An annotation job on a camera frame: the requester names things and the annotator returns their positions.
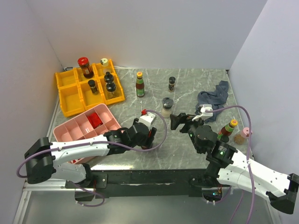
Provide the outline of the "green label sauce bottle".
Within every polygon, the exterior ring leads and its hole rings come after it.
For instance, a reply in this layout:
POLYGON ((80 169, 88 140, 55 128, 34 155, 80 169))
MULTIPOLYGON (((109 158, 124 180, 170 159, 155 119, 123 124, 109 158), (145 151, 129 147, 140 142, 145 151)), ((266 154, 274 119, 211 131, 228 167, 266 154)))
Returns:
POLYGON ((136 95, 137 97, 142 98, 145 94, 145 89, 144 89, 144 81, 143 81, 143 74, 142 72, 137 72, 136 74, 136 95))
POLYGON ((235 127, 238 126, 238 121, 236 119, 232 119, 228 124, 226 124, 219 132, 218 139, 220 140, 223 136, 229 137, 234 131, 235 127))

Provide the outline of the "white-cap seasoning shaker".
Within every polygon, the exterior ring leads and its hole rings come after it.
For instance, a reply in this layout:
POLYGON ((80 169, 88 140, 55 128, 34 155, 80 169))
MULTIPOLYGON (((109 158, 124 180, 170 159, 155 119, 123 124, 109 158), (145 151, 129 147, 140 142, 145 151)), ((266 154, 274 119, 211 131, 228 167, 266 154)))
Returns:
POLYGON ((109 60, 107 58, 102 58, 100 60, 102 66, 102 72, 105 75, 107 72, 111 73, 111 69, 109 67, 109 60))

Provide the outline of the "black-top white salt grinder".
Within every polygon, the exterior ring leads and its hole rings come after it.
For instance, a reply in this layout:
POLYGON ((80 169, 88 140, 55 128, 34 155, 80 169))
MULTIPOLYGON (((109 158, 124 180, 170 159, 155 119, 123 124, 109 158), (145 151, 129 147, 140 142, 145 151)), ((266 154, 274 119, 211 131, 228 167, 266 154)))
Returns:
POLYGON ((109 71, 105 73, 104 81, 106 82, 106 84, 112 84, 114 82, 114 77, 109 71))

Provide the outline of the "pink-cap spice bottle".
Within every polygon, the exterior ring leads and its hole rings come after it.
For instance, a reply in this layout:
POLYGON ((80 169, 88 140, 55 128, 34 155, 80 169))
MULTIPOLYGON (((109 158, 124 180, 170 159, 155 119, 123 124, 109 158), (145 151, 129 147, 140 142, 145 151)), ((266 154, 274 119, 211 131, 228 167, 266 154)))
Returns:
POLYGON ((234 136, 234 143, 243 145, 249 138, 249 128, 245 127, 234 136))

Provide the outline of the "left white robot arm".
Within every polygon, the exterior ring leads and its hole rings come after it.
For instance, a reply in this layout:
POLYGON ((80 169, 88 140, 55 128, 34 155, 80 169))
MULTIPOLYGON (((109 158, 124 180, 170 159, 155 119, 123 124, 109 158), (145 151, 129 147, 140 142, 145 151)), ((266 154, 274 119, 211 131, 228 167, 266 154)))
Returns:
POLYGON ((71 160, 123 154, 136 146, 148 150, 153 146, 156 132, 156 128, 135 119, 130 128, 119 128, 89 139, 50 142, 47 137, 40 138, 24 155, 28 183, 56 178, 87 188, 93 183, 90 167, 71 164, 71 160))

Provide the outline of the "clear-cap salt grinder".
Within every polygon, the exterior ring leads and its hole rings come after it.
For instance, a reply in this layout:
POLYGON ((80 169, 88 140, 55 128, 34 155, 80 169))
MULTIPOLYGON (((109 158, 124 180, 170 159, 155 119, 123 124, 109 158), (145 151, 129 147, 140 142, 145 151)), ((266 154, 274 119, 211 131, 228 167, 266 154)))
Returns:
POLYGON ((162 99, 161 115, 164 118, 169 118, 170 117, 171 109, 172 109, 173 104, 174 104, 174 101, 170 97, 164 97, 162 99))

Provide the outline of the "black-top brown pepper grinder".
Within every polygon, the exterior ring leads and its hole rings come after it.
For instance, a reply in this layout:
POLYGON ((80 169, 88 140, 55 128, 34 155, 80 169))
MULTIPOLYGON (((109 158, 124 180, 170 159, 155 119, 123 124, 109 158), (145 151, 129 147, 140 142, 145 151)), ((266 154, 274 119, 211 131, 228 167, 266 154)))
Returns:
POLYGON ((115 83, 107 83, 106 84, 106 89, 107 89, 107 96, 108 99, 113 99, 116 97, 116 85, 115 83))

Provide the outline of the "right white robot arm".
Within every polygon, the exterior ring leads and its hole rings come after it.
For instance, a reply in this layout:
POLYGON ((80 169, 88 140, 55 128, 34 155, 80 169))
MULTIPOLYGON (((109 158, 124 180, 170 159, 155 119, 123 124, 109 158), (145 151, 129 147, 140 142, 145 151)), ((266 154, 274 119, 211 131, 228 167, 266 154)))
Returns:
POLYGON ((219 183, 253 192, 278 211, 293 214, 299 190, 298 175, 274 171, 218 140, 217 133, 204 124, 211 115, 210 112, 170 115, 171 130, 183 124, 180 132, 189 135, 197 153, 206 155, 209 165, 204 174, 205 182, 210 186, 219 183))

